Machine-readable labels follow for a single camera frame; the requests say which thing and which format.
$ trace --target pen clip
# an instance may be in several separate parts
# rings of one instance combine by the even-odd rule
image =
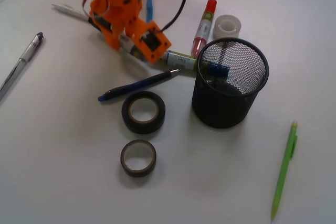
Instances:
[[[296,146],[296,141],[298,139],[298,136],[294,136],[294,141],[293,141],[293,148],[292,148],[292,152],[290,154],[290,158],[292,158],[294,156],[294,150],[295,150],[295,146]]]

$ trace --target orange robot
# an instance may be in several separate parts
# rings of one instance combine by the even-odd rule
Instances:
[[[146,59],[153,63],[171,43],[154,21],[146,23],[138,17],[142,9],[141,2],[142,0],[93,0],[89,16],[100,28],[106,42],[115,50],[119,50],[119,36],[125,31]]]

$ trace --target black mesh pen holder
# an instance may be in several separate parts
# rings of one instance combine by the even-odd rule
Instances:
[[[251,43],[238,38],[214,40],[197,61],[193,110],[211,127],[232,127],[246,117],[268,75],[265,56]]]

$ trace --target silver pen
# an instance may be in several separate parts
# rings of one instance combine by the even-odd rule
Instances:
[[[55,5],[55,4],[52,4],[52,6],[62,12],[62,13],[65,13],[65,14],[68,14],[72,17],[75,17],[75,18],[79,18],[83,21],[88,21],[89,20],[89,17],[86,16],[86,14],[78,11],[78,10],[75,10],[73,9],[71,6],[68,6],[68,5]]]
[[[43,40],[43,33],[38,33],[34,39],[31,41],[27,49],[19,58],[15,67],[12,69],[5,82],[0,87],[0,100],[4,97],[6,92],[9,90],[11,85],[14,83],[15,79],[19,76],[21,71],[26,66],[27,62],[30,62],[32,57],[34,56],[35,49],[41,44]]]

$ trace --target brown tape roll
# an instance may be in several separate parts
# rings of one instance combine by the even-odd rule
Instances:
[[[138,147],[148,148],[148,150],[150,150],[152,152],[153,158],[152,158],[152,161],[150,162],[150,164],[147,167],[145,167],[144,169],[132,170],[126,165],[125,157],[127,156],[128,151],[130,151],[134,148],[138,148]],[[147,141],[144,141],[144,140],[130,141],[127,145],[125,145],[125,147],[121,151],[120,162],[121,162],[122,168],[125,170],[125,172],[129,176],[131,176],[131,177],[144,177],[144,176],[148,175],[149,173],[151,173],[155,168],[155,165],[156,165],[156,151],[155,151],[155,148],[151,143],[149,143]]]

